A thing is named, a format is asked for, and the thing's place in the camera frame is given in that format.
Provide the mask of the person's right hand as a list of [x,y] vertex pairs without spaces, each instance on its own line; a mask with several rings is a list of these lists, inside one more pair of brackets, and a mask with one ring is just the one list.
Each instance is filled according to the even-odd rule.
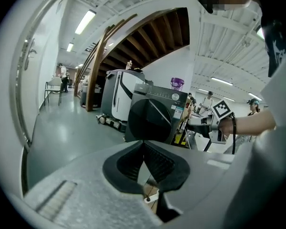
[[235,118],[225,118],[221,120],[218,128],[224,135],[237,134],[237,120]]

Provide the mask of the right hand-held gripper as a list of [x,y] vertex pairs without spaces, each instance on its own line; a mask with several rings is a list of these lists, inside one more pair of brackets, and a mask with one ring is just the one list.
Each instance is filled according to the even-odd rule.
[[227,137],[220,130],[220,123],[233,116],[233,112],[226,100],[221,100],[211,107],[211,113],[207,117],[191,118],[188,126],[202,126],[202,136],[209,138],[212,143],[226,144]]

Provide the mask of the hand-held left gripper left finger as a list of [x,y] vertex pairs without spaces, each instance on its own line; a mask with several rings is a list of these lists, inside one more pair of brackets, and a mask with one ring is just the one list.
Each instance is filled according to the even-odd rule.
[[162,221],[141,194],[118,191],[102,166],[111,155],[129,147],[120,144],[85,154],[38,182],[25,203],[52,225],[66,229],[155,229]]

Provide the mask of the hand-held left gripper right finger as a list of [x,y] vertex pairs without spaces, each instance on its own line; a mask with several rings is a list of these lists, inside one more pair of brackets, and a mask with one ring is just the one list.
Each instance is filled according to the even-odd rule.
[[233,158],[144,142],[144,160],[159,185],[152,229],[237,229],[234,193],[222,185]]

